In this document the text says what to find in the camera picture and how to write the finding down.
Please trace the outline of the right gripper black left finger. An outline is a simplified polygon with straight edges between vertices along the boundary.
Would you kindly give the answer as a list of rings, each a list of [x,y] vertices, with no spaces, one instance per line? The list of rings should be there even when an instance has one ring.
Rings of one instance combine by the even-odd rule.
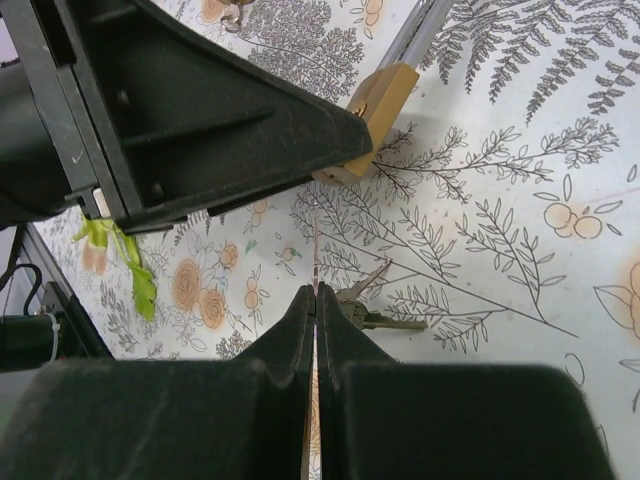
[[[5,479],[300,479],[315,295],[228,361],[63,360],[1,439]]]

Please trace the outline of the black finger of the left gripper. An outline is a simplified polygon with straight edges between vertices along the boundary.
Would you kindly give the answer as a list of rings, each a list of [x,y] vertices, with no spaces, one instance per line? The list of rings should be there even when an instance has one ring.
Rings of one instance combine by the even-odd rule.
[[[148,1],[59,1],[73,112],[129,234],[220,215],[371,152],[365,122],[204,39]]]

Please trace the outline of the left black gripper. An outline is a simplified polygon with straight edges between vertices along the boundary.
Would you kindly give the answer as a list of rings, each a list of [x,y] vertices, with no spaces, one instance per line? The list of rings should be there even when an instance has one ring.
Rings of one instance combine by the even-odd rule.
[[[1,226],[78,205],[90,219],[125,213],[76,71],[63,1],[4,1],[17,57],[1,66]]]

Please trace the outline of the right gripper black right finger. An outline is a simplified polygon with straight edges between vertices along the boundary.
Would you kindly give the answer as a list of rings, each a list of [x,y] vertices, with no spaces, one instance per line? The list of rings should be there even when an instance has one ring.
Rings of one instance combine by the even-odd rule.
[[[325,479],[610,479],[581,391],[558,369],[401,363],[316,296]]]

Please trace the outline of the small brass padlock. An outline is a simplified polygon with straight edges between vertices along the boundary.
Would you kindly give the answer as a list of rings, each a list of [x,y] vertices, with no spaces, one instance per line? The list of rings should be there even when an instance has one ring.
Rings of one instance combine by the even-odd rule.
[[[237,33],[241,29],[243,7],[252,2],[253,0],[220,0],[222,4],[220,17],[222,27],[230,33]]]

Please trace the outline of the silver key bunch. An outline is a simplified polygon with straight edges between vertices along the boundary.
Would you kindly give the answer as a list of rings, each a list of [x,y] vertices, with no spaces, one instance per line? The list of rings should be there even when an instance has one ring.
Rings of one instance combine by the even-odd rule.
[[[352,286],[339,290],[336,298],[346,318],[359,330],[393,329],[425,331],[425,321],[397,320],[383,314],[380,311],[370,310],[362,302],[360,295],[371,286],[391,265],[392,260],[387,258],[384,262],[366,278],[356,281]]]

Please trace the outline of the large brass padlock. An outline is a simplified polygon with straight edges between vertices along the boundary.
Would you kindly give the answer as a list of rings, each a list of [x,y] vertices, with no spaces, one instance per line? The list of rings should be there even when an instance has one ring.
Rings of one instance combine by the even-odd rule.
[[[370,151],[315,172],[315,180],[346,186],[358,183],[365,176],[417,84],[418,65],[445,24],[452,6],[449,0],[415,4],[376,70],[360,83],[347,107],[366,124]]]

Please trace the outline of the green celery stalks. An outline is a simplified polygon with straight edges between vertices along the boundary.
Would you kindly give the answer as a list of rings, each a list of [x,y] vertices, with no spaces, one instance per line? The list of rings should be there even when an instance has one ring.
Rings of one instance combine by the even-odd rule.
[[[144,265],[136,239],[126,235],[112,220],[83,219],[82,228],[72,242],[85,241],[82,262],[87,270],[101,274],[106,269],[107,250],[113,245],[132,276],[132,295],[136,311],[150,323],[155,315],[157,289],[153,273]]]

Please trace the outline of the floral table mat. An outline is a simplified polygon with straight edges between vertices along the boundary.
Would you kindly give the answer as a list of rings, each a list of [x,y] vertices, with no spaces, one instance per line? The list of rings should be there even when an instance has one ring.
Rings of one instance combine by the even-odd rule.
[[[458,1],[367,177],[317,182],[138,239],[157,289],[84,268],[78,209],[37,231],[118,358],[230,359],[313,281],[392,263],[371,309],[402,361],[538,362],[586,395],[621,479],[639,475],[639,5]]]

